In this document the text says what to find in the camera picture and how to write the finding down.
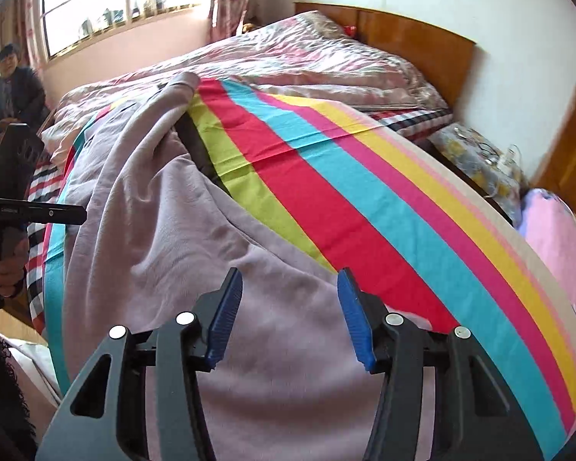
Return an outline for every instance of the window frame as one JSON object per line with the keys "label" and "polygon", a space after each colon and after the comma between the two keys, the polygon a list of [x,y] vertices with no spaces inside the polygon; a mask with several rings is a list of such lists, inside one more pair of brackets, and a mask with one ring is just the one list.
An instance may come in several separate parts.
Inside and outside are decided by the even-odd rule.
{"label": "window frame", "polygon": [[[48,61],[53,61],[57,58],[60,58],[60,57],[66,56],[66,55],[70,55],[74,51],[81,48],[81,45],[85,45],[85,46],[87,46],[87,44],[91,45],[92,43],[100,41],[103,38],[108,38],[109,36],[114,35],[115,32],[121,32],[121,31],[126,30],[126,29],[131,29],[134,26],[139,26],[141,24],[151,22],[155,18],[158,18],[161,16],[173,15],[176,12],[181,12],[182,10],[189,10],[192,8],[200,7],[202,5],[201,3],[186,3],[184,5],[178,5],[178,6],[174,6],[174,7],[162,8],[162,9],[156,8],[156,9],[154,9],[154,13],[152,15],[146,16],[146,15],[143,15],[143,13],[140,13],[138,16],[133,17],[130,0],[125,0],[125,7],[126,8],[125,8],[125,12],[124,12],[124,17],[125,17],[124,21],[122,21],[118,24],[113,24],[112,26],[107,26],[104,29],[99,29],[97,31],[94,31],[93,33],[88,34],[84,38],[79,38],[78,40],[71,43],[70,45],[68,45],[68,46],[62,48],[61,50],[58,50],[57,52],[51,54],[50,49],[49,49],[49,39],[48,39],[48,34],[47,34],[47,26],[46,26],[45,17],[47,14],[53,12],[54,10],[57,10],[58,8],[66,5],[67,3],[70,3],[72,1],[74,1],[74,0],[66,0],[66,1],[60,3],[59,5],[53,7],[51,10],[47,11],[47,10],[45,10],[45,0],[40,0],[40,19],[42,21],[41,30],[43,33],[43,44],[45,46],[46,56],[48,58]],[[210,5],[210,8],[212,8],[213,0],[210,0],[209,5]]]}

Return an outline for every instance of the silver screw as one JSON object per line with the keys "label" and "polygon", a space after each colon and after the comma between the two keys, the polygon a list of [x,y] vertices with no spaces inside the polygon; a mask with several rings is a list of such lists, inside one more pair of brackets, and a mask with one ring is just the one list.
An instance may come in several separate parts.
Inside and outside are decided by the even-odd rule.
{"label": "silver screw", "polygon": [[195,318],[192,312],[182,312],[175,317],[175,321],[181,326],[187,326],[188,324],[192,324]]}
{"label": "silver screw", "polygon": [[390,324],[391,326],[400,326],[403,324],[404,318],[403,316],[397,313],[390,313],[386,316],[386,324]]}
{"label": "silver screw", "polygon": [[469,331],[469,329],[464,328],[463,326],[458,326],[458,328],[455,328],[455,334],[458,338],[466,340],[472,335],[472,332]]}
{"label": "silver screw", "polygon": [[118,340],[124,335],[126,335],[126,328],[124,326],[113,326],[109,330],[109,336],[111,336],[114,340]]}

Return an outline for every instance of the dark jacket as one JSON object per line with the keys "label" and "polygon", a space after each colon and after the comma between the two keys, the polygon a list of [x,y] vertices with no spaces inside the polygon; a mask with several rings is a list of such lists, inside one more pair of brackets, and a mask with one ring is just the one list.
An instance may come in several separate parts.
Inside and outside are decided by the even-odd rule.
{"label": "dark jacket", "polygon": [[[4,112],[2,95],[4,81],[0,78],[0,120],[10,117]],[[49,109],[45,105],[45,89],[40,79],[29,67],[17,67],[8,81],[11,82],[13,117],[38,130],[49,116]]]}

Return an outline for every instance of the wooden floor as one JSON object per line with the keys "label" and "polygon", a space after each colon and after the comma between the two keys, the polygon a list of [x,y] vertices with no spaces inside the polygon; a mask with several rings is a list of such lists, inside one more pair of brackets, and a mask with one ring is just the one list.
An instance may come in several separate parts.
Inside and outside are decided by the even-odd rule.
{"label": "wooden floor", "polygon": [[4,310],[0,310],[0,334],[9,338],[18,338],[20,340],[47,345],[47,342],[43,340],[40,334],[34,331],[34,329],[19,322],[19,320],[7,314]]}

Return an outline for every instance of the window sill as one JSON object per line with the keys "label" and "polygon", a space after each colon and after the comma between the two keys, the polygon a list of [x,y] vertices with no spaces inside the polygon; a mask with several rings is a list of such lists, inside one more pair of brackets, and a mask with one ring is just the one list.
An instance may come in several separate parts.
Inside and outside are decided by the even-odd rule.
{"label": "window sill", "polygon": [[205,8],[203,5],[195,5],[192,7],[168,10],[167,12],[158,13],[149,17],[144,17],[143,15],[137,16],[131,22],[125,22],[123,24],[118,24],[117,26],[109,27],[102,31],[96,31],[87,38],[79,40],[70,47],[63,49],[54,56],[50,57],[48,64],[45,67],[51,67],[54,64],[60,63],[62,60],[72,56],[74,53],[77,53],[78,51],[83,50],[90,45],[98,43],[99,41],[103,41],[105,38],[110,38],[111,36],[115,36],[116,34],[122,33],[129,29],[134,29],[135,27],[143,26],[149,22],[160,21],[161,19],[166,19],[185,13],[196,13],[197,15],[200,15],[201,18],[207,18],[209,11],[208,8]]}

